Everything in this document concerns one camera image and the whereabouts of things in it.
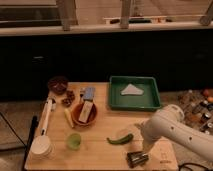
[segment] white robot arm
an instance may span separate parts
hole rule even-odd
[[[213,136],[182,124],[180,121],[183,119],[184,113],[176,105],[158,110],[151,119],[142,123],[143,151],[149,152],[154,143],[164,136],[213,162]]]

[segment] food item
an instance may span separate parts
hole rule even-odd
[[[72,127],[72,128],[74,128],[74,123],[73,123],[73,120],[72,120],[72,116],[71,116],[71,113],[70,113],[70,111],[68,110],[68,109],[64,109],[64,114],[65,114],[65,116],[66,116],[66,118],[67,118],[67,121],[69,122],[69,124],[70,124],[70,126]]]
[[[79,121],[81,121],[83,123],[87,122],[90,112],[92,110],[92,106],[93,106],[93,102],[90,102],[90,101],[84,102],[83,108],[82,108],[80,116],[78,118]]]
[[[107,141],[110,144],[119,145],[119,144],[126,144],[126,143],[132,141],[133,138],[134,138],[134,135],[129,133],[128,135],[126,135],[120,139],[117,139],[117,140],[111,140],[110,138],[107,138]]]
[[[70,107],[70,105],[72,104],[72,100],[69,98],[65,98],[61,100],[61,103],[65,106],[65,107]]]
[[[121,91],[121,95],[142,95],[143,94],[143,90],[135,87],[132,84],[128,84],[122,91]]]
[[[203,90],[203,95],[205,97],[209,97],[210,96],[210,91],[208,89]]]
[[[75,94],[73,91],[67,90],[66,91],[66,95],[67,98],[62,99],[61,103],[65,106],[65,107],[70,107],[73,100],[75,100]]]
[[[74,92],[72,90],[71,91],[67,90],[66,94],[67,94],[67,98],[69,98],[71,100],[75,99],[75,94],[74,94]]]
[[[208,100],[209,103],[213,103],[213,97],[212,97],[212,96],[209,96],[209,97],[207,98],[207,100]]]

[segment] dark cabinet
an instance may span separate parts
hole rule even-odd
[[[212,30],[0,37],[0,97],[46,98],[47,81],[153,76],[160,91],[212,87]]]

